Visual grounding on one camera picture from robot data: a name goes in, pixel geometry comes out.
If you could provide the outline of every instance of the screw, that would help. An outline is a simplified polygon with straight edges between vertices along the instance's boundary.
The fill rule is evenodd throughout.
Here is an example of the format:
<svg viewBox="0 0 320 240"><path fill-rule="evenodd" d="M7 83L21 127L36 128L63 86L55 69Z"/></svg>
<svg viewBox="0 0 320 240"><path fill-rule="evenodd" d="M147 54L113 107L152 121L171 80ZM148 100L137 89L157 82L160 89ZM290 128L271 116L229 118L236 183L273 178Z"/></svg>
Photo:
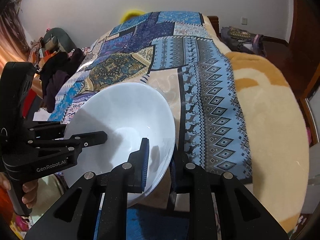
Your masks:
<svg viewBox="0 0 320 240"><path fill-rule="evenodd" d="M223 173L223 177L225 177L226 179L232 179L233 175L231 172L225 172Z"/></svg>
<svg viewBox="0 0 320 240"><path fill-rule="evenodd" d="M188 170L193 170L196 167L196 165L194 163L187 163L186 164L186 168Z"/></svg>
<svg viewBox="0 0 320 240"><path fill-rule="evenodd" d="M94 176L93 172L89 171L84 175L85 179L92 179Z"/></svg>
<svg viewBox="0 0 320 240"><path fill-rule="evenodd" d="M124 168L125 170L130 169L132 167L131 163L124 163L122 164L122 168Z"/></svg>

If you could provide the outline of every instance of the bedspread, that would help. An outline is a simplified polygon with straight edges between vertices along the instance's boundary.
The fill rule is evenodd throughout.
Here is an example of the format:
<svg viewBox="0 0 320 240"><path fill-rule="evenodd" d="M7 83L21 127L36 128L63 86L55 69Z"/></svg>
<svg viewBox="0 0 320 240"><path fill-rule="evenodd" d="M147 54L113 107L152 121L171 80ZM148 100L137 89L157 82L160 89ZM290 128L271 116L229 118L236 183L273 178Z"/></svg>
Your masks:
<svg viewBox="0 0 320 240"><path fill-rule="evenodd" d="M172 110L179 150L207 171L253 181L255 196L287 232L294 228L308 180L308 139L295 98L270 62L230 52L195 12L133 18L84 52L85 66L61 88L49 120L69 123L110 85L148 84ZM145 204L166 206L169 190L165 175Z"/></svg>

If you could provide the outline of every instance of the wooden headboard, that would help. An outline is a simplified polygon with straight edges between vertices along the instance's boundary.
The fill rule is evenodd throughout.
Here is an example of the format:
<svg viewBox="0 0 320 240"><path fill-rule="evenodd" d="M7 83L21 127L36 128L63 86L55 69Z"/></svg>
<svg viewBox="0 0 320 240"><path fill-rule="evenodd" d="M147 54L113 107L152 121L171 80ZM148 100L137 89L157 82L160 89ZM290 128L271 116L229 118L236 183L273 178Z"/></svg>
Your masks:
<svg viewBox="0 0 320 240"><path fill-rule="evenodd" d="M208 16L209 21L212 25L212 27L214 28L217 36L220 36L220 28L219 28L219 18L218 16Z"/></svg>

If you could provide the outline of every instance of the human hand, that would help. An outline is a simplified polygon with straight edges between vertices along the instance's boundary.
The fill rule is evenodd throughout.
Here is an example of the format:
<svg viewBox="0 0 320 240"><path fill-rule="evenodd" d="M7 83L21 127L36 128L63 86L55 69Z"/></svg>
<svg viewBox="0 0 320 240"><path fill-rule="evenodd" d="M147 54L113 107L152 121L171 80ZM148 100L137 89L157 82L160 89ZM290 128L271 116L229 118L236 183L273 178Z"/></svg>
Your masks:
<svg viewBox="0 0 320 240"><path fill-rule="evenodd" d="M0 187L10 190L11 185L3 172L0 172ZM38 180L26 182L22 185L22 190L25 193L22 197L22 202L27 205L27 208L32 208L37 202Z"/></svg>

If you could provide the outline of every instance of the clothing pile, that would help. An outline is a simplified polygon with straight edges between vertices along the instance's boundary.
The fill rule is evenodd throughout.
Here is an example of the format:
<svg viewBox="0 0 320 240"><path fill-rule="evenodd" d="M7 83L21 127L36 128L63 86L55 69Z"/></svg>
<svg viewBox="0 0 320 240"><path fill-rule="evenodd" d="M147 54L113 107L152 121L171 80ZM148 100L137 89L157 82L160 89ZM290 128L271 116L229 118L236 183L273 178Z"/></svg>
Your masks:
<svg viewBox="0 0 320 240"><path fill-rule="evenodd" d="M49 113L54 111L57 93L77 71L84 58L82 50L75 49L71 57L66 52L58 52L44 64L39 74L43 100Z"/></svg>

